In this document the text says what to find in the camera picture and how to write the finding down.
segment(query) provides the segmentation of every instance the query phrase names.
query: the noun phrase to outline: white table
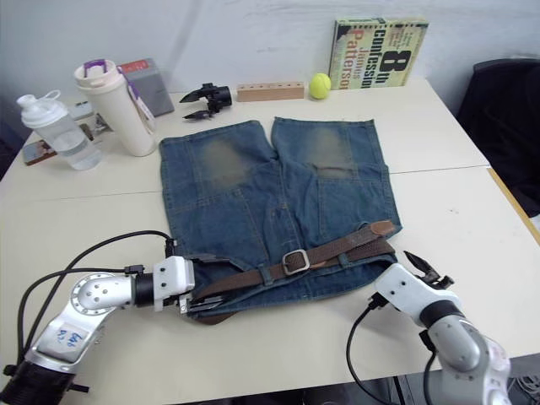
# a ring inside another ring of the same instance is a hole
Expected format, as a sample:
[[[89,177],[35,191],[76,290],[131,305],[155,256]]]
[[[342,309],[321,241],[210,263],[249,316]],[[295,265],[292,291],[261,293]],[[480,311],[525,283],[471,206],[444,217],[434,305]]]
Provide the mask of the white table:
[[[198,123],[182,122],[181,116],[199,107],[188,105],[158,120],[158,136],[247,119],[260,120],[268,130],[275,115],[374,117],[404,226],[391,238],[392,245],[451,275],[456,280],[452,290],[462,298],[467,316],[510,356],[540,352],[534,321],[540,304],[540,249],[492,181],[484,157],[427,82],[332,92],[331,97],[323,102],[237,103],[232,111]],[[112,235],[168,230],[159,153],[131,158],[114,137],[107,144],[110,152],[95,170],[64,170],[54,159],[26,168],[18,157],[0,184],[2,365],[14,361],[16,306],[32,281],[64,268],[80,251]],[[151,265],[162,251],[162,240],[147,236],[106,247],[81,264]],[[399,258],[407,264],[401,253]],[[46,318],[65,305],[74,278],[70,280]],[[159,314],[151,308],[118,311],[76,379],[91,386],[90,394],[69,392],[63,403],[178,403],[351,381],[345,341],[372,292],[366,287],[329,300],[250,310],[215,327],[181,319],[173,308]],[[45,289],[35,294],[28,314],[45,295]],[[392,308],[370,314],[354,340],[359,377],[420,371],[428,353],[418,332]]]

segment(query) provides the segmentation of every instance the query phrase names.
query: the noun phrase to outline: clear plastic bottle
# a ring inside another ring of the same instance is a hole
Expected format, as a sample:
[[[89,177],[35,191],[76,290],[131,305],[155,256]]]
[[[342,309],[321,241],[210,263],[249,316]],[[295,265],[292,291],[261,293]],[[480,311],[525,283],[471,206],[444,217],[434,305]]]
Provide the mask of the clear plastic bottle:
[[[66,106],[56,98],[54,90],[41,99],[32,94],[23,95],[17,103],[23,108],[23,123],[40,135],[75,170],[96,166],[102,153],[89,141],[69,115]]]

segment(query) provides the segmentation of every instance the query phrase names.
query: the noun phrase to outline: jeans pocket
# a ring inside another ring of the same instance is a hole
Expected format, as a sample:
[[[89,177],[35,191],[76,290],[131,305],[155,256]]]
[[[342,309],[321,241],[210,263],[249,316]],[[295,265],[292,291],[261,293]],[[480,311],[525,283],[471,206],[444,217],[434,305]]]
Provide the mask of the jeans pocket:
[[[244,270],[268,263],[267,250],[240,188],[174,208],[170,216],[183,254],[235,259]]]
[[[318,179],[319,231],[324,241],[354,232],[363,223],[389,219],[389,202],[379,181]]]

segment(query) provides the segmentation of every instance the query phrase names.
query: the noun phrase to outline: metal buckle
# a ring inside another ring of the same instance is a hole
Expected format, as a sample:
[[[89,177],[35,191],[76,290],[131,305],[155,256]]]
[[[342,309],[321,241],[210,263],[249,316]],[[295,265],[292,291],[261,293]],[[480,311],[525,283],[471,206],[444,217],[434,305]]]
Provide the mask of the metal buckle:
[[[304,259],[305,265],[300,268],[297,268],[296,270],[289,270],[289,268],[287,267],[287,257],[289,257],[290,255],[294,255],[295,253],[301,253],[302,258]],[[285,253],[283,255],[283,258],[281,259],[281,264],[283,265],[283,272],[287,274],[288,276],[293,275],[295,273],[303,272],[304,270],[307,270],[311,266],[310,259],[308,258],[307,253],[305,252],[304,249],[299,249],[297,251],[290,251],[289,253]]]

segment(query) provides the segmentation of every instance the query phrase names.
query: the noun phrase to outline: book cover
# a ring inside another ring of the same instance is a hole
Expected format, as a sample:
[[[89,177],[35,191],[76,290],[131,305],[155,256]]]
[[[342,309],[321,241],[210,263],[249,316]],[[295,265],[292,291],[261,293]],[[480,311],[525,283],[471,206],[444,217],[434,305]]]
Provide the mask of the book cover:
[[[336,20],[332,90],[403,86],[427,28],[420,18]]]

